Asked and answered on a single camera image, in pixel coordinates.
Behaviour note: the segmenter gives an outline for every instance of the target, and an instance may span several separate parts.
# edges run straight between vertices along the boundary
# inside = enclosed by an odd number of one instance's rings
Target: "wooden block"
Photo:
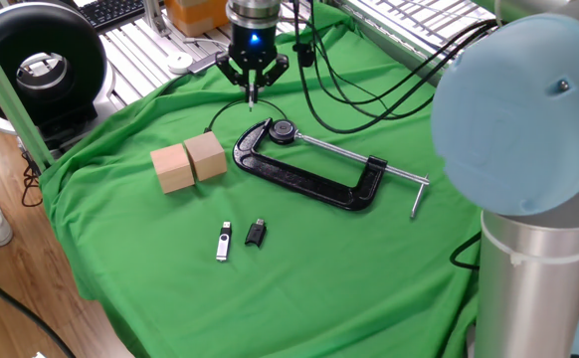
[[[194,185],[192,167],[181,143],[150,152],[164,194]]]
[[[228,171],[226,152],[213,132],[197,135],[183,143],[188,149],[199,180],[206,180]]]

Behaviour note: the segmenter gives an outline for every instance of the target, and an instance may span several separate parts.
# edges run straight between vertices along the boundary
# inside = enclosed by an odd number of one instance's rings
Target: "keyboard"
[[[143,1],[97,0],[82,6],[80,12],[98,32],[103,32],[142,15]]]

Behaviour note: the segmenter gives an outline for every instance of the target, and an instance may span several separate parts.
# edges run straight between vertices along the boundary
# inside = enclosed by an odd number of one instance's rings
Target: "silver usb drive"
[[[217,261],[225,262],[228,260],[228,251],[230,250],[230,238],[232,237],[232,225],[230,222],[223,223],[221,235],[219,235],[219,246],[217,247]]]

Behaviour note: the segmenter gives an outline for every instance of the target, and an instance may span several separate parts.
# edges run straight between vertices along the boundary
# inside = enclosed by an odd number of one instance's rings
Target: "white plastic part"
[[[493,234],[488,230],[486,225],[484,224],[484,215],[482,212],[482,233],[483,235],[498,249],[502,252],[506,253],[510,256],[510,263],[514,267],[520,266],[522,263],[538,263],[538,264],[546,264],[546,265],[568,265],[572,263],[579,262],[579,254],[573,255],[570,257],[563,257],[563,258],[543,258],[543,257],[536,257],[533,255],[527,255],[523,253],[519,253],[502,242],[496,239]]]
[[[168,70],[170,70],[171,73],[183,75],[188,71],[188,66],[192,65],[193,59],[192,56],[184,52],[177,52],[170,54],[166,62],[168,63]]]

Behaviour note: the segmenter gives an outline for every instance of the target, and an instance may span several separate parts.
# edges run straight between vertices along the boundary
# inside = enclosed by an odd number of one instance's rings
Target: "green pole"
[[[46,170],[55,160],[1,67],[0,107],[11,121],[11,124],[13,124],[15,131],[33,156],[40,170]]]

